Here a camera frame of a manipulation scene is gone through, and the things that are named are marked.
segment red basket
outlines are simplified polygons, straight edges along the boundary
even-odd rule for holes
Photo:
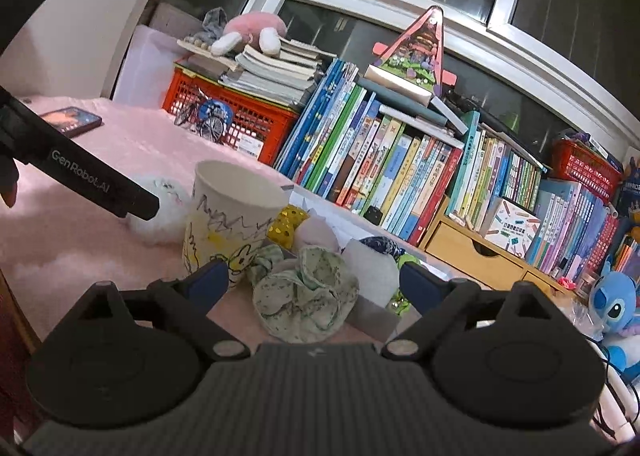
[[[622,181],[622,174],[609,163],[571,140],[556,142],[551,167],[556,178],[579,181],[605,204],[613,198]]]
[[[187,105],[200,102],[202,96],[198,89],[207,97],[226,102],[234,110],[234,119],[222,141],[257,156],[262,163],[273,165],[298,114],[225,88],[178,65],[162,108],[175,115]]]

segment human hand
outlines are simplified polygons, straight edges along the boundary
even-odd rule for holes
[[[14,159],[0,154],[0,196],[8,207],[15,205],[18,194],[18,168]]]

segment pink tablecloth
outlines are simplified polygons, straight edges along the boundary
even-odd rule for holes
[[[30,106],[37,113],[79,106],[102,116],[103,126],[76,141],[127,176],[161,174],[190,190],[195,163],[217,159],[288,182],[249,156],[175,127],[161,110],[67,97],[35,97]],[[41,338],[97,280],[128,290],[182,275],[180,245],[145,246],[112,214],[32,166],[19,168],[17,204],[11,210],[0,206],[0,266]],[[247,292],[228,292],[209,317],[252,348],[268,340]],[[334,340],[370,339],[344,325]]]

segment scribbled paper cup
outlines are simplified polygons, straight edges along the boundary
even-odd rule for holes
[[[248,169],[215,160],[198,163],[182,246],[188,273],[221,259],[233,287],[287,203],[277,184]]]

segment wall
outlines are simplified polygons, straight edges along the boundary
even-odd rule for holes
[[[100,96],[145,1],[47,0],[0,57],[0,84],[17,96]]]

